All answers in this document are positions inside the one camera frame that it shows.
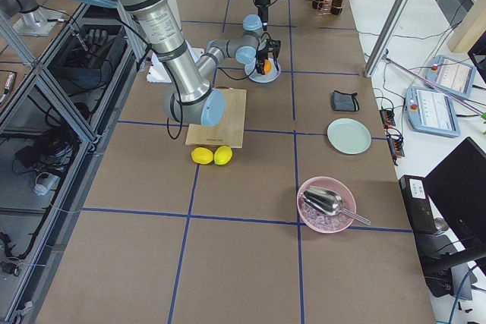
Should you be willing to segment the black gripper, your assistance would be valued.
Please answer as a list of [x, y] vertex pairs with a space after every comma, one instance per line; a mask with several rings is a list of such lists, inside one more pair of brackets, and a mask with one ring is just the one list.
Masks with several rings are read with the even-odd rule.
[[254, 5], [257, 8], [258, 17], [262, 23], [262, 27], [264, 31], [267, 31], [268, 27], [268, 18], [269, 18], [269, 11], [268, 8], [273, 5], [275, 2], [280, 0], [253, 0]]
[[265, 75], [265, 65], [266, 59], [269, 55], [269, 41], [262, 42], [257, 50], [256, 60], [255, 60], [255, 72], [257, 74]]

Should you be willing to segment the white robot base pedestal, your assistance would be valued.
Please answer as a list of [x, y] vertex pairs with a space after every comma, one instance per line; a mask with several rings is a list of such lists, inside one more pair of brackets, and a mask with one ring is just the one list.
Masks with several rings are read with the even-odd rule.
[[[194, 62], [197, 62], [202, 54], [204, 54], [204, 49], [202, 48], [194, 48], [190, 46], [189, 49]], [[147, 74], [147, 81], [149, 83], [171, 83], [165, 67], [155, 54], [151, 55], [150, 60], [151, 66]]]

